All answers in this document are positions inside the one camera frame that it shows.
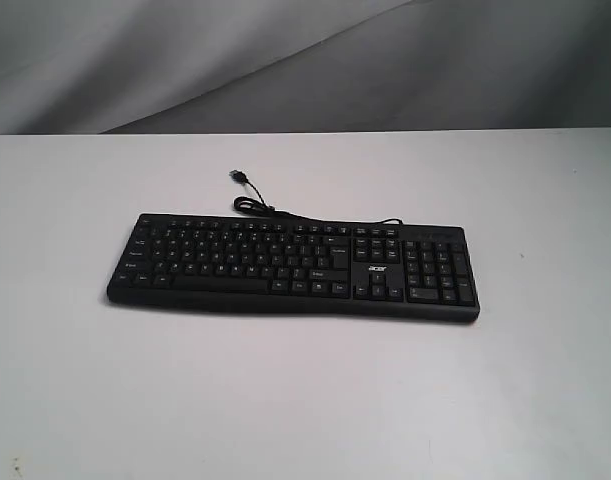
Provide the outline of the black Acer computer keyboard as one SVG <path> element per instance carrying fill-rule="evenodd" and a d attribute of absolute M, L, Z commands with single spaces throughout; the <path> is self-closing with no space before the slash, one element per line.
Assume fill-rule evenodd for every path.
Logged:
<path fill-rule="evenodd" d="M 107 286 L 118 304 L 471 323 L 459 227 L 146 213 Z"/>

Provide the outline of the grey fabric backdrop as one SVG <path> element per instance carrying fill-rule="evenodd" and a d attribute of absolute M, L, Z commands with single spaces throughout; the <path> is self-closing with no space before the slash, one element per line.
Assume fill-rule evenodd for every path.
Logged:
<path fill-rule="evenodd" d="M 611 1 L 0 1 L 0 134 L 611 127 Z"/>

